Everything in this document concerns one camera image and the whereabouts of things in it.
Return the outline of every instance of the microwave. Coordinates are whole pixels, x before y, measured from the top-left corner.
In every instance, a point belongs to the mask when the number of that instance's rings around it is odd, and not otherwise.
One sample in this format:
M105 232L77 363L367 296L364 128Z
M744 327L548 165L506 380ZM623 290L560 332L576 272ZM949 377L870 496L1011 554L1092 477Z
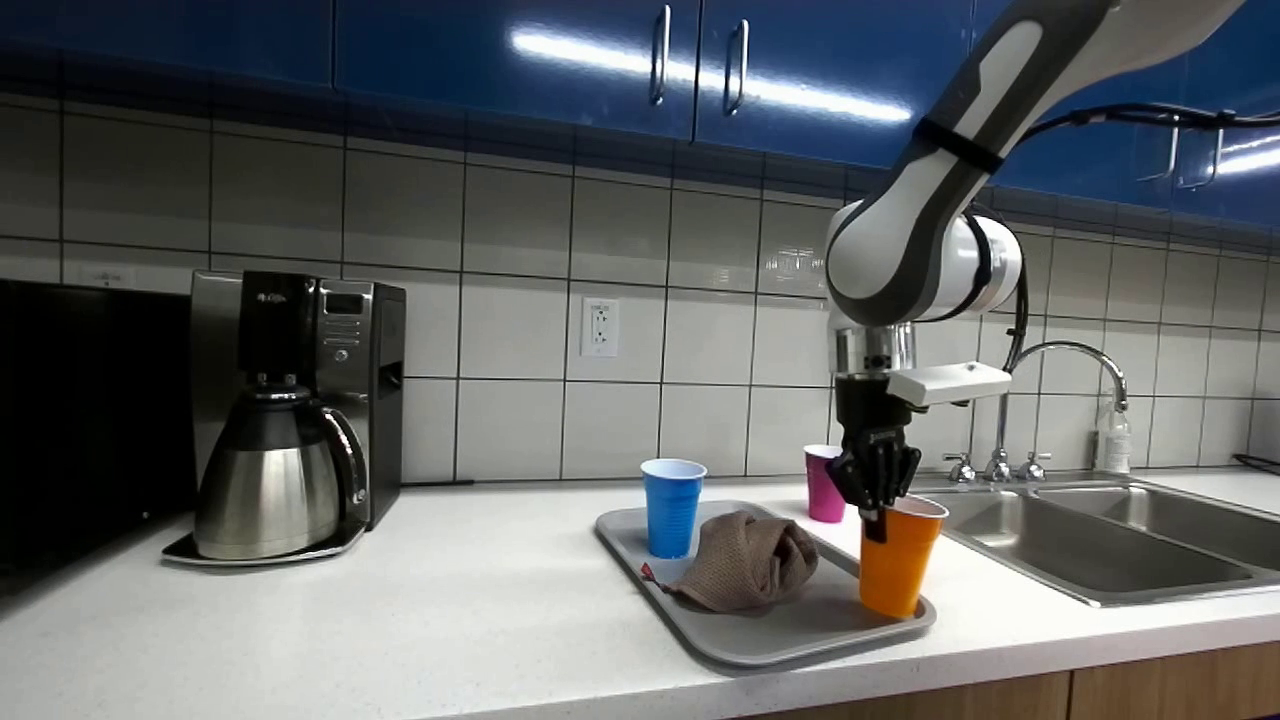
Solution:
M0 593L196 502L189 296L0 278Z

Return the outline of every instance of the wall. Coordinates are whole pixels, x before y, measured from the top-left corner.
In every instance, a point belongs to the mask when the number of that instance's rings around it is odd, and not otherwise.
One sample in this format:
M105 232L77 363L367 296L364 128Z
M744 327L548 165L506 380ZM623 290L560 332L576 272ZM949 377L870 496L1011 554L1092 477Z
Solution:
M0 95L0 276L189 290L193 272L305 268L403 282L407 481L604 481L700 454L798 473L837 438L822 235L837 199L516 157ZM1016 225L1033 340L1108 347L1138 465L1274 446L1280 272L1179 235ZM580 352L584 296L619 356ZM921 363L1005 361L1010 312L921 327ZM1083 465L1108 397L1083 356L1016 370L1010 451ZM990 454L998 402L913 423L930 465Z

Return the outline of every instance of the cloth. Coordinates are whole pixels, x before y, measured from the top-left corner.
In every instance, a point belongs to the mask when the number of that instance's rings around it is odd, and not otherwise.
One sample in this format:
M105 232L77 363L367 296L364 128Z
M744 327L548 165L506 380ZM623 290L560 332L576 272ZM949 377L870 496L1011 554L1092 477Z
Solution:
M798 600L811 573L816 548L793 520L727 513L700 527L675 593L708 610L760 610Z

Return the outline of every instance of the white countertop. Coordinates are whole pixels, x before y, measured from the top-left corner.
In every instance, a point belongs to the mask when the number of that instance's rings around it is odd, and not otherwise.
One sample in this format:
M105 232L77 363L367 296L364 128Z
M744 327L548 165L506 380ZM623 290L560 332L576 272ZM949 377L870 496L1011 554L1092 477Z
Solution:
M1280 513L1280 477L1153 477ZM801 516L801 481L708 500ZM1280 639L1280 585L1088 608L951 540L930 637L789 673L696 665L593 536L640 486L403 490L349 554L269 573L160 565L171 525L0 610L9 720L48 715L739 715ZM807 525L855 551L855 520Z

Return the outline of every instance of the plastic cup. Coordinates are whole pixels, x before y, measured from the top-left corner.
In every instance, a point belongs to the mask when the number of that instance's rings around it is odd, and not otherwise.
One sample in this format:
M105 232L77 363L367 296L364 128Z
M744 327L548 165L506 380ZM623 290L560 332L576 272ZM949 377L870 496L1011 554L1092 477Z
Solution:
M859 545L859 605L887 620L913 620L933 540L949 507L924 496L906 496L885 513L885 545L865 531Z
M807 516L822 525L843 520L843 496L828 477L828 458L841 454L841 443L806 443L806 473L807 473Z
M708 465L660 454L644 458L640 473L648 507L648 554L687 554Z

